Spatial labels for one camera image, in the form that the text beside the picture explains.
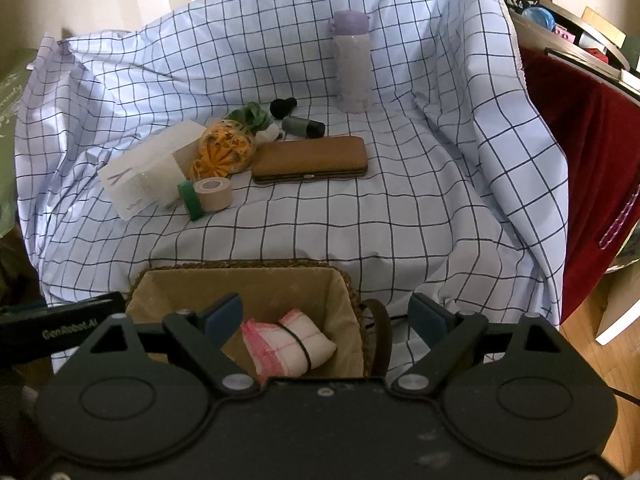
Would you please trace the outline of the beige tape roll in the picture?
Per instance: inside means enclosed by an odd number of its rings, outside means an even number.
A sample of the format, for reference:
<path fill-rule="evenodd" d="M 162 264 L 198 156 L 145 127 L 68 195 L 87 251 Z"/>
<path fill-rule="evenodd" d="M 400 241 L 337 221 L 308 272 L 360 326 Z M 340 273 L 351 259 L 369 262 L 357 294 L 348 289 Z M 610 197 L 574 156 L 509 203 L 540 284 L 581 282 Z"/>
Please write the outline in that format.
<path fill-rule="evenodd" d="M 207 212 L 224 210 L 232 205 L 232 185 L 226 178 L 205 178 L 194 183 L 200 205 Z"/>

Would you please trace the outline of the cluttered side shelf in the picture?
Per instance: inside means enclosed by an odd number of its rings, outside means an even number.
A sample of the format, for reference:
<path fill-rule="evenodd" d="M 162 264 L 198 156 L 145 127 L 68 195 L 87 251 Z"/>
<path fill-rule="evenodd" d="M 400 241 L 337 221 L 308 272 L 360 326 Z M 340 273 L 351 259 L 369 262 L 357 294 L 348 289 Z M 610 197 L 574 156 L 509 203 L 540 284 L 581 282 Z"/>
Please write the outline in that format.
<path fill-rule="evenodd" d="M 626 93 L 631 99 L 639 99 L 639 77 L 631 71 L 618 44 L 583 18 L 578 18 L 552 0 L 540 0 L 538 6 L 553 14 L 553 32 L 509 9 L 521 47 L 573 64 L 607 81 L 610 86 Z"/>

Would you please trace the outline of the green fabric scrunchie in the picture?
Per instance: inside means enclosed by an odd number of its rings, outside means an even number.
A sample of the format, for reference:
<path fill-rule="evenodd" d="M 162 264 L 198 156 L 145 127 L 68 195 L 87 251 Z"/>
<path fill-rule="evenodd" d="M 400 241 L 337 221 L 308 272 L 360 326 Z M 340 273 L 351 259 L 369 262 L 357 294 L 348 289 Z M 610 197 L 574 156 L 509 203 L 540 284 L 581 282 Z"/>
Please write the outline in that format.
<path fill-rule="evenodd" d="M 266 130 L 272 124 L 270 111 L 256 102 L 249 102 L 232 110 L 226 118 L 244 126 L 253 134 Z"/>

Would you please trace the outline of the white cardboard box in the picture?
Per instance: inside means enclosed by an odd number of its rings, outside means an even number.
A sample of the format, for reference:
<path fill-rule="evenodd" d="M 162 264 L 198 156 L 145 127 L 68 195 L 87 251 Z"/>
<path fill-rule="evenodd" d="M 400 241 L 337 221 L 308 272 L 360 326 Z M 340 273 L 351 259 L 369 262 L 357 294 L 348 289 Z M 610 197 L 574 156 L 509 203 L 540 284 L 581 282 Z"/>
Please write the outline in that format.
<path fill-rule="evenodd" d="M 192 120 L 180 122 L 151 134 L 99 170 L 106 196 L 122 220 L 147 206 L 167 207 L 178 200 L 178 185 L 189 177 L 204 132 Z"/>

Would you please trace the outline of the pink white folded cloth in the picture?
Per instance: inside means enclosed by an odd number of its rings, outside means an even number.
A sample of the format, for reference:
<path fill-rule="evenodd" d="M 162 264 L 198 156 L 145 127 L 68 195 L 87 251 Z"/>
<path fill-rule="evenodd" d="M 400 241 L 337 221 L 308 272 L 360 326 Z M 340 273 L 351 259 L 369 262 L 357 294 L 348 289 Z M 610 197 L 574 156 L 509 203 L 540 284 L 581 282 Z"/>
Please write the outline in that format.
<path fill-rule="evenodd" d="M 334 356 L 337 345 L 301 310 L 293 309 L 278 322 L 241 324 L 244 346 L 257 378 L 302 377 Z"/>

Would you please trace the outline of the purple lidded water bottle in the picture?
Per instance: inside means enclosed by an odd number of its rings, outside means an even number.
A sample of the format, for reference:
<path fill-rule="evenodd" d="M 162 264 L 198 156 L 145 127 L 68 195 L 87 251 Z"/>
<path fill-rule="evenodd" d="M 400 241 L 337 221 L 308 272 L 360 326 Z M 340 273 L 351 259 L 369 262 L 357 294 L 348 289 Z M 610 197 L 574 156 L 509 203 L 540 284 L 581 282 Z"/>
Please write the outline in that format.
<path fill-rule="evenodd" d="M 345 113 L 370 110 L 373 89 L 370 18 L 355 10 L 336 11 L 331 20 L 338 105 Z"/>

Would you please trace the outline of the dark red cloth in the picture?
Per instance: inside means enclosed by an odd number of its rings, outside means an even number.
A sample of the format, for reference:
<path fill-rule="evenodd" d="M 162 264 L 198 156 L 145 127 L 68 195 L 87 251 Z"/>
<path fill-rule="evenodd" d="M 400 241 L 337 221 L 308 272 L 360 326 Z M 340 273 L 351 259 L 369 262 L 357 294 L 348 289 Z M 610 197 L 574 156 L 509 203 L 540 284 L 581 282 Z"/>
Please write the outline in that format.
<path fill-rule="evenodd" d="M 522 47 L 521 59 L 530 99 L 568 165 L 565 321 L 639 221 L 639 105 L 554 56 Z"/>

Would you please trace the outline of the woven lined basket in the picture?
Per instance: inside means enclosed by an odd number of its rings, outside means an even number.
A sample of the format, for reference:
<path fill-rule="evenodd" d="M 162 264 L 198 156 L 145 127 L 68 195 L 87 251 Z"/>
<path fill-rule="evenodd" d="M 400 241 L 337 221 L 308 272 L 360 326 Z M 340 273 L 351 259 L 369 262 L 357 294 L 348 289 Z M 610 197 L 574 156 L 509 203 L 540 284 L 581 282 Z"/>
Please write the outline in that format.
<path fill-rule="evenodd" d="M 386 307 L 362 299 L 349 275 L 314 260 L 239 260 L 187 263 L 140 274 L 126 307 L 134 322 L 201 313 L 235 292 L 243 321 L 281 321 L 293 309 L 308 315 L 336 343 L 328 362 L 310 377 L 383 377 L 390 365 L 393 331 Z"/>

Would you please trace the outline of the grey black cylinder bottle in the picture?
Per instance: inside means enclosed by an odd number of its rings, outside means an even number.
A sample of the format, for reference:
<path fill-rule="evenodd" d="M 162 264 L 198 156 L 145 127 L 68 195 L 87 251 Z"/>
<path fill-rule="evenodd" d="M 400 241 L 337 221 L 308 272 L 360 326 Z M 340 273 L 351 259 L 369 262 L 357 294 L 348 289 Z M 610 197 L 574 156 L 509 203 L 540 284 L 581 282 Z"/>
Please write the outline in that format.
<path fill-rule="evenodd" d="M 321 139 L 326 134 L 326 125 L 312 119 L 286 116 L 282 119 L 281 126 L 286 134 L 303 139 Z"/>

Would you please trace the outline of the orange crochet flower pouch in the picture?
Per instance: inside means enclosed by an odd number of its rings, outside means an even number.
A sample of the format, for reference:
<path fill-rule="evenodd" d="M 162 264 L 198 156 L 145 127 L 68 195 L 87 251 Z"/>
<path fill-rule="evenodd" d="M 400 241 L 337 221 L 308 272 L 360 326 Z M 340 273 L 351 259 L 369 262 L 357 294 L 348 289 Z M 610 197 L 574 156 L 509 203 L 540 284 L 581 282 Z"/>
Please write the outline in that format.
<path fill-rule="evenodd" d="M 256 152 L 255 137 L 244 125 L 221 119 L 198 140 L 198 154 L 190 168 L 192 181 L 228 178 L 250 168 Z"/>

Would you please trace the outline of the green tape roll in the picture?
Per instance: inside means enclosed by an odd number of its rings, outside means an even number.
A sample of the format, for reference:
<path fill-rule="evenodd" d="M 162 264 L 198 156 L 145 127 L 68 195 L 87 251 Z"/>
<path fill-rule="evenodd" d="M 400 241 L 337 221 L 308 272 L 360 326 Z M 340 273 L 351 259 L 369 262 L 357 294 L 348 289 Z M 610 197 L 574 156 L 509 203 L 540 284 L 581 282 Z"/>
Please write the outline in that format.
<path fill-rule="evenodd" d="M 193 182 L 191 180 L 185 180 L 181 182 L 177 188 L 190 219 L 192 221 L 201 219 L 205 211 L 201 205 L 198 193 L 195 191 Z"/>

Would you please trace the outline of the black dropper cap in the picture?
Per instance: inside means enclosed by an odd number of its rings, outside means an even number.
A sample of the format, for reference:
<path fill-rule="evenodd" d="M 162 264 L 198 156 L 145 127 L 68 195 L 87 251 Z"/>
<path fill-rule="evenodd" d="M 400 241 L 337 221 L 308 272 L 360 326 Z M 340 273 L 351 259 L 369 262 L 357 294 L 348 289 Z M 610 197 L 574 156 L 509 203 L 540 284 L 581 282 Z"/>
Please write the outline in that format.
<path fill-rule="evenodd" d="M 275 99 L 270 103 L 270 114 L 274 119 L 282 120 L 286 116 L 290 116 L 292 111 L 297 107 L 295 98 Z"/>

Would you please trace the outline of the blue checkered cloth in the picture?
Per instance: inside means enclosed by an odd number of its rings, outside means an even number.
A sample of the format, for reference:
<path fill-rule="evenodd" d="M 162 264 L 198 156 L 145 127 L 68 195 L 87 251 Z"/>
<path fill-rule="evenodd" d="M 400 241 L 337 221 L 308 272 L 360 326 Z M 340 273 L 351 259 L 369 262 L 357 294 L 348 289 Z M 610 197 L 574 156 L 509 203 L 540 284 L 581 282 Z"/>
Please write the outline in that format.
<path fill-rule="evenodd" d="M 336 11 L 369 15 L 372 103 L 338 105 Z M 292 96 L 360 136 L 365 176 L 233 181 L 232 206 L 119 218 L 98 172 L 165 128 Z M 503 0 L 198 0 L 135 32 L 40 42 L 15 133 L 17 209 L 50 304 L 145 270 L 312 259 L 403 315 L 413 292 L 492 322 L 558 324 L 567 162 L 534 107 Z"/>

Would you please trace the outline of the brown leather case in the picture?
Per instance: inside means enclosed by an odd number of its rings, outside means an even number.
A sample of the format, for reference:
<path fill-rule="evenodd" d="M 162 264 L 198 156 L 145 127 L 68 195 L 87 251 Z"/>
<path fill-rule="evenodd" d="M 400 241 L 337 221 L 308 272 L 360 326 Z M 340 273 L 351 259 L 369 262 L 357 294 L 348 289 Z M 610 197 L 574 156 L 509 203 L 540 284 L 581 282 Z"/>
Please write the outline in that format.
<path fill-rule="evenodd" d="M 262 144 L 250 171 L 260 184 L 348 179 L 363 176 L 368 162 L 366 147 L 358 136 L 324 136 Z"/>

